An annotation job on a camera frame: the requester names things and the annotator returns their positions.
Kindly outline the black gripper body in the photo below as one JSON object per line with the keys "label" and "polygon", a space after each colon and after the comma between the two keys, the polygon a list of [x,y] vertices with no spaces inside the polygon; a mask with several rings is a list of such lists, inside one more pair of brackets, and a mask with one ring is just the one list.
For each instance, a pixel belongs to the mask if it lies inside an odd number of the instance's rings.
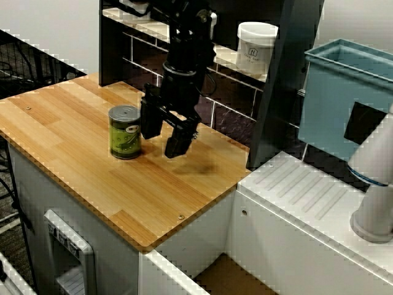
{"label": "black gripper body", "polygon": [[166,123],[201,122],[201,117],[195,110],[200,94],[192,81],[165,76],[160,87],[146,83],[145,90],[144,98],[159,107],[162,119]]}

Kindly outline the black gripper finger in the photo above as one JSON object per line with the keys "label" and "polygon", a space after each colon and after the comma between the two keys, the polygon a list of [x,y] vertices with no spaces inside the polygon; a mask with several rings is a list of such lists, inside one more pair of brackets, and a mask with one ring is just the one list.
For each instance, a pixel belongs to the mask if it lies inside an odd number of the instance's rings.
{"label": "black gripper finger", "polygon": [[199,122],[192,122],[191,124],[168,123],[173,127],[173,133],[166,142],[165,156],[172,159],[184,155],[187,152],[192,140],[197,138],[197,126]]}
{"label": "black gripper finger", "polygon": [[160,135],[162,123],[159,107],[147,98],[143,98],[141,102],[141,133],[144,139]]}

